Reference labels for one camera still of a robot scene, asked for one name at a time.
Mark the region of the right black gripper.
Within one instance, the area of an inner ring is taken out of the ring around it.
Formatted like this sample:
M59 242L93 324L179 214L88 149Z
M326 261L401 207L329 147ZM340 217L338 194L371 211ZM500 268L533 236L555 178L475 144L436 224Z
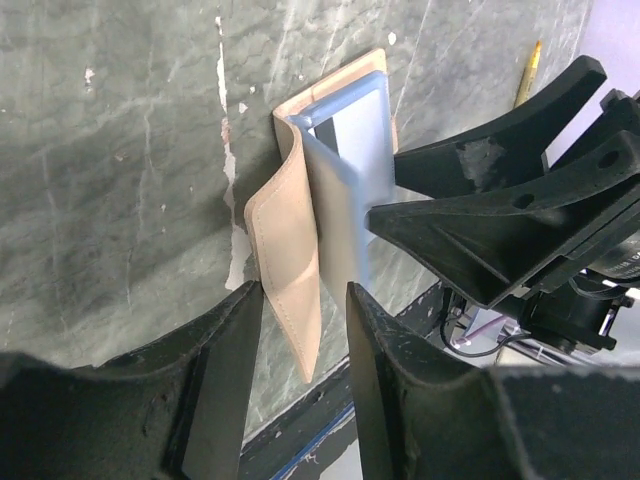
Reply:
M567 355L612 351L610 328L639 284L639 100L608 92L559 169L541 177L547 147L606 79L581 55L506 114L396 154L397 186L448 199L374 207L370 230L485 308L577 273L529 299L519 326Z

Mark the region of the beige leather card holder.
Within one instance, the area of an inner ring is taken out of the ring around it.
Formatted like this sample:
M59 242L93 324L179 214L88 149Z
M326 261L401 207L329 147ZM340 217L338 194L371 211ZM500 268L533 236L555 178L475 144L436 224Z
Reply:
M338 309L346 286L369 280L366 213L394 199L386 52L373 49L273 112L281 165L244 218L265 294L303 382L321 342L321 289Z

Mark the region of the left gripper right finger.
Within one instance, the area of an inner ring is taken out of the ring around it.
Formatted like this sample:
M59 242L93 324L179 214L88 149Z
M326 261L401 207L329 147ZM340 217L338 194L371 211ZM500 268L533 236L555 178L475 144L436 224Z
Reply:
M367 479L635 479L639 371L478 368L346 292L351 391Z

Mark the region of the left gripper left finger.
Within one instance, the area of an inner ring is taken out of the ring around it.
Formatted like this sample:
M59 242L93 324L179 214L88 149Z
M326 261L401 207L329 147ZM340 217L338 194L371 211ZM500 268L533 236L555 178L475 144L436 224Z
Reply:
M5 479L233 479L261 331L263 290L98 367L1 357Z

